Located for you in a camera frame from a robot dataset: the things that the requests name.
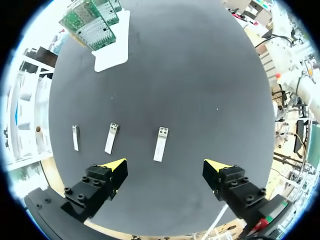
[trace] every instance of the shelf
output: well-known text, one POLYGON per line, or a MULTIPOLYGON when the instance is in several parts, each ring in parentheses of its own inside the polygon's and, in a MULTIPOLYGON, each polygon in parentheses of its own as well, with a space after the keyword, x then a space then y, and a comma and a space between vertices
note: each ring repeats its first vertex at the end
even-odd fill
POLYGON ((17 71, 12 74, 8 94, 6 125, 9 158, 7 170, 17 169, 52 157, 49 135, 49 93, 52 80, 40 74, 53 73, 54 68, 30 57, 17 57, 21 62, 38 66, 36 73, 17 71))

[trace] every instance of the bolt head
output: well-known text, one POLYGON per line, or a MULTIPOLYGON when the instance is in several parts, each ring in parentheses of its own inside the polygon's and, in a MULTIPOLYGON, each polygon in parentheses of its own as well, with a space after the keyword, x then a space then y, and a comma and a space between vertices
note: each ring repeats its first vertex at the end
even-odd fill
POLYGON ((247 203, 251 203, 254 199, 255 199, 255 197, 253 195, 249 194, 246 196, 245 201, 247 203))
POLYGON ((65 188, 64 188, 64 192, 65 192, 66 194, 72 194, 72 190, 71 190, 70 187, 65 187, 65 188))
POLYGON ((87 176, 83 176, 82 177, 82 182, 88 183, 88 182, 90 182, 90 179, 87 176))
POLYGON ((259 194, 260 195, 265 195, 266 194, 266 189, 264 188, 264 187, 262 187, 262 188, 260 188, 260 190, 259 190, 259 194))
POLYGON ((230 186, 231 186, 231 187, 235 187, 235 186, 237 186, 237 185, 238 185, 237 181, 232 181, 232 182, 230 183, 230 186))
POLYGON ((79 194, 77 199, 79 200, 79 202, 83 203, 86 201, 86 197, 83 194, 79 194))
POLYGON ((95 179, 95 180, 93 181, 93 185, 96 186, 96 187, 100 186, 100 185, 101 185, 100 180, 95 179))

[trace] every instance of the black table surface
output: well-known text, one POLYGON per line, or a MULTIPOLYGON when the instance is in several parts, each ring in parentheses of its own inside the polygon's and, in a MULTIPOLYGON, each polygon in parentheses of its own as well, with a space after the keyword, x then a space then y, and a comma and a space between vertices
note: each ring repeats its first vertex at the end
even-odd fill
MULTIPOLYGON (((122 5, 131 12, 126 63, 95 72, 91 51, 71 37, 58 56, 49 102, 56 166, 72 187, 90 165, 127 158, 127 179, 92 219, 100 226, 147 236, 204 231, 224 204, 202 177, 204 159, 239 165, 266 186, 274 149, 267 76, 221 1, 122 5), (109 155, 111 123, 120 131, 109 155), (155 162, 160 126, 169 135, 155 162)), ((219 225, 234 218, 227 210, 219 225)))

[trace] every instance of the circuit board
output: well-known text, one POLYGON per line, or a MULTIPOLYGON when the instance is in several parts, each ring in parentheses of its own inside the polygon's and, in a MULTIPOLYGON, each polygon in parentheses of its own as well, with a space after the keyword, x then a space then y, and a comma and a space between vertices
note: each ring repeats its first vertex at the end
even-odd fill
POLYGON ((113 24, 117 24, 119 22, 118 15, 111 5, 109 0, 92 0, 98 9, 99 13, 106 21, 106 23, 111 26, 113 24))
POLYGON ((116 12, 120 12, 122 10, 119 0, 110 0, 110 3, 116 12))
POLYGON ((116 36, 93 0, 78 0, 72 3, 59 23, 93 51, 116 41, 116 36))

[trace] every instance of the metal connector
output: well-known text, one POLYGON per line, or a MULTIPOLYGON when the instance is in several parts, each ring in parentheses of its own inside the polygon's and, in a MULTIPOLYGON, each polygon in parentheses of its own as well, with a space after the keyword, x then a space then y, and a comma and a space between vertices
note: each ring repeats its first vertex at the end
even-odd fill
POLYGON ((72 137, 73 137, 73 146, 74 150, 79 151, 79 126, 78 125, 73 125, 72 126, 72 137))
POLYGON ((158 132, 158 138, 156 141, 155 152, 153 160, 157 162, 162 162, 162 157, 164 155, 167 136, 168 136, 169 128, 160 127, 158 132))
POLYGON ((109 134, 106 139, 105 148, 104 148, 104 151, 107 154, 111 154, 111 152, 112 152, 118 131, 119 131, 119 125, 114 122, 111 123, 110 128, 109 128, 109 134))

